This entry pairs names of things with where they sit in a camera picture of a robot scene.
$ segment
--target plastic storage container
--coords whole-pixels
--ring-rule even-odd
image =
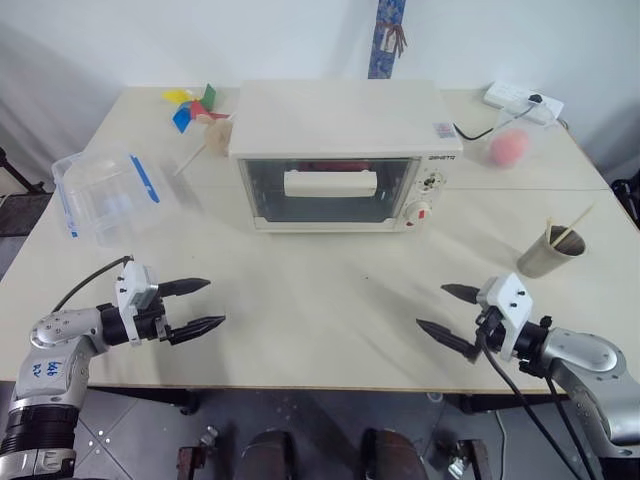
[[[511,167],[539,149],[554,125],[555,117],[544,104],[531,100],[510,103],[500,110],[486,156],[498,166]]]
[[[52,170],[71,235],[101,245],[159,223],[175,200],[154,163],[125,147],[72,155]]]

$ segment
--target toaster oven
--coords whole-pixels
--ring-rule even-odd
[[[413,230],[461,154],[426,80],[245,82],[229,145],[267,232]]]

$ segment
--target stainless steel cup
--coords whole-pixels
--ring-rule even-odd
[[[559,225],[551,227],[550,242],[543,233],[518,259],[520,273],[530,278],[539,278],[572,258],[582,255],[586,246],[582,237],[575,231],[569,233],[555,248],[551,246],[565,229],[566,227]]]

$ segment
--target blue patterned cloth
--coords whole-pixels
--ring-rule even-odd
[[[379,0],[369,60],[369,78],[391,78],[395,53],[382,50],[386,30],[383,24],[400,25],[404,14],[404,3],[405,0]]]

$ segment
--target cable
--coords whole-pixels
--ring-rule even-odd
[[[562,421],[564,422],[564,425],[567,427],[567,430],[569,431],[569,435],[571,435],[571,440],[573,440],[573,443],[578,449],[578,454],[582,459],[582,463],[584,464],[584,467],[587,469],[587,474],[589,474],[589,478],[591,480],[596,480],[597,479],[596,474],[593,471],[593,468],[591,467],[591,463],[587,458],[587,454],[584,451],[584,447],[582,446],[582,443],[580,442],[578,435],[576,435],[576,431],[574,430],[573,425],[571,425],[571,421],[567,416],[567,412],[565,411],[564,407],[562,406],[562,403],[560,402],[560,397],[558,396],[558,391],[556,390],[556,387],[553,384],[553,380],[551,380],[551,378],[548,376],[545,377],[545,380],[547,381],[547,385],[549,386],[549,391],[551,392],[553,403],[556,404],[558,413],[560,414],[560,417],[562,417]]]
[[[549,431],[545,428],[545,426],[542,424],[538,416],[535,414],[535,412],[529,405],[529,402],[527,401],[525,396],[518,389],[516,384],[513,383],[513,380],[509,378],[509,375],[507,375],[507,372],[505,372],[502,369],[502,367],[498,365],[498,362],[496,362],[496,359],[493,358],[493,354],[489,351],[489,347],[487,346],[486,334],[484,332],[479,332],[478,340],[480,342],[480,347],[482,348],[482,352],[484,353],[485,357],[487,357],[487,360],[489,360],[489,363],[491,364],[493,369],[496,372],[498,372],[498,375],[500,375],[502,379],[505,381],[505,383],[509,385],[511,390],[513,390],[513,393],[515,393],[516,397],[518,397],[518,399],[520,400],[520,403],[522,403],[522,406],[524,407],[524,410],[527,412],[527,414],[529,415],[533,423],[536,424],[536,427],[538,427],[538,430],[540,430],[542,435],[544,435],[544,438],[547,439],[547,442],[549,442],[549,444],[553,447],[553,449],[558,454],[562,462],[567,466],[569,470],[571,470],[571,473],[573,474],[573,476],[576,477],[578,480],[582,480],[582,478],[580,477],[576,469],[573,467],[573,465],[571,465],[571,462],[569,461],[567,456],[564,454],[560,446],[556,443],[556,441],[553,439]]]
[[[453,128],[456,129],[456,132],[458,132],[462,138],[464,138],[465,140],[469,140],[470,142],[473,142],[474,140],[478,140],[484,137],[485,135],[487,135],[488,133],[493,132],[493,127],[492,127],[489,130],[482,132],[480,135],[476,135],[475,137],[469,137],[462,130],[460,130],[460,128],[458,128],[458,126],[455,123],[453,124]]]
[[[507,429],[504,428],[504,423],[502,423],[502,418],[500,418],[500,412],[496,410],[495,414],[498,425],[500,426],[500,430],[502,431],[502,458],[500,459],[500,480],[504,480],[504,471],[507,467]]]
[[[69,293],[67,293],[62,300],[58,302],[58,304],[53,308],[53,310],[51,310],[51,313],[54,313],[60,310],[64,306],[64,304],[69,301],[71,297],[73,297],[76,293],[78,293],[78,290],[84,287],[87,283],[91,282],[94,278],[99,277],[100,275],[105,273],[107,270],[111,270],[113,267],[116,267],[121,263],[126,265],[127,262],[132,260],[133,260],[132,255],[125,255],[124,257],[119,258],[118,260],[114,260],[113,262],[105,265],[100,270],[93,272],[91,275],[89,275],[87,278],[81,281],[78,285],[73,287],[73,289]]]
[[[539,102],[535,102],[535,103],[533,103],[533,105],[529,105],[529,107],[527,107],[527,109],[525,109],[524,111],[520,112],[519,114],[517,114],[513,118],[507,120],[502,125],[498,125],[496,128],[502,128],[505,125],[508,125],[509,123],[513,122],[514,120],[517,120],[520,117],[524,117],[527,113],[529,113],[533,109],[533,107],[537,106],[538,103]],[[473,142],[474,140],[479,140],[480,138],[484,137],[485,135],[493,132],[493,128],[490,128],[489,130],[485,130],[484,132],[482,132],[480,135],[476,135],[475,137],[469,137],[462,130],[460,130],[460,128],[458,128],[458,126],[455,123],[453,124],[453,128],[456,129],[456,132],[458,132],[462,138],[464,138],[465,140],[469,140],[470,142]]]

